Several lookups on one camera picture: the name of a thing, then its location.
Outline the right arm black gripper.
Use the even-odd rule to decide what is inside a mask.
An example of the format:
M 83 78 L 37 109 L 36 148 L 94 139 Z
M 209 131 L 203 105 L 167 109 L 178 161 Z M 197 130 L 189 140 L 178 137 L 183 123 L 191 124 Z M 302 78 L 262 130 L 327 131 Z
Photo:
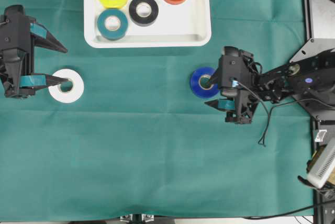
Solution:
M 207 82 L 208 85 L 217 84 L 223 98 L 211 100 L 205 104 L 224 111 L 226 122 L 250 124 L 259 104 L 259 100 L 250 92 L 258 74 L 252 53 L 225 46 L 218 68 Z

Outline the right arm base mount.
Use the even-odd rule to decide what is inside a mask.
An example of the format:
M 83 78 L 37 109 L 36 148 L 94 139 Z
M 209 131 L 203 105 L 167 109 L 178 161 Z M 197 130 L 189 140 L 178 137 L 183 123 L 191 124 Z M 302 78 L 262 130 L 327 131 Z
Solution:
M 317 121 L 334 121 L 334 0 L 304 0 L 307 41 L 291 58 L 294 98 Z

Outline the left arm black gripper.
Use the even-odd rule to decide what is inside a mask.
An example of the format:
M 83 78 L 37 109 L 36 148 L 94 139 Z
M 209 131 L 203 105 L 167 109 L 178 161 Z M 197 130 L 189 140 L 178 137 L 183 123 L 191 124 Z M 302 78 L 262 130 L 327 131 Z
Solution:
M 1 83 L 6 98 L 28 98 L 35 94 L 31 88 L 49 87 L 69 79 L 47 74 L 34 74 L 32 56 L 35 47 L 67 53 L 43 25 L 30 23 L 23 5 L 5 8 L 1 15 Z

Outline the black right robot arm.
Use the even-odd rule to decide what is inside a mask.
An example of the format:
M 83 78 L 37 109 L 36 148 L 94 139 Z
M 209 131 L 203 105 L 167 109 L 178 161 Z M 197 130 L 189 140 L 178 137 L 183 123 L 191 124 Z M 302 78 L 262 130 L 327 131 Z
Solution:
M 222 99 L 206 105 L 226 112 L 226 122 L 249 124 L 260 102 L 279 103 L 289 96 L 312 98 L 319 108 L 334 106 L 334 49 L 263 73 L 253 54 L 226 46 L 209 79 Z

